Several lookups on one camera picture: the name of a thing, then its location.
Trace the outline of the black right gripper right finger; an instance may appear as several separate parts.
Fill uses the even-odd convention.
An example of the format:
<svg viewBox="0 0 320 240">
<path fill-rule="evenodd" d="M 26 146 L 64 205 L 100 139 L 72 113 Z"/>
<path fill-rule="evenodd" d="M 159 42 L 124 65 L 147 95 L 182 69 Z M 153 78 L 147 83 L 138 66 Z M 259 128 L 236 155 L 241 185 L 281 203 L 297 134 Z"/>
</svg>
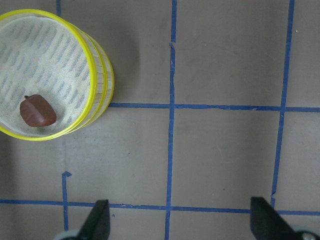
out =
<svg viewBox="0 0 320 240">
<path fill-rule="evenodd" d="M 256 240 L 302 240 L 263 197 L 250 199 L 250 230 Z"/>
</svg>

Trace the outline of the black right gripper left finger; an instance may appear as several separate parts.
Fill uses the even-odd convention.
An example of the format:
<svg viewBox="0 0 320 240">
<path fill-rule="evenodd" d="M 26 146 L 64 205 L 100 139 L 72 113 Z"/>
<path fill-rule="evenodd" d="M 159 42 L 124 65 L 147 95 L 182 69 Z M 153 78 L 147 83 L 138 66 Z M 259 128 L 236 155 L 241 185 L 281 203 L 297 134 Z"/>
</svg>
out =
<svg viewBox="0 0 320 240">
<path fill-rule="evenodd" d="M 111 232 L 108 200 L 98 200 L 79 230 L 77 240 L 108 240 Z"/>
</svg>

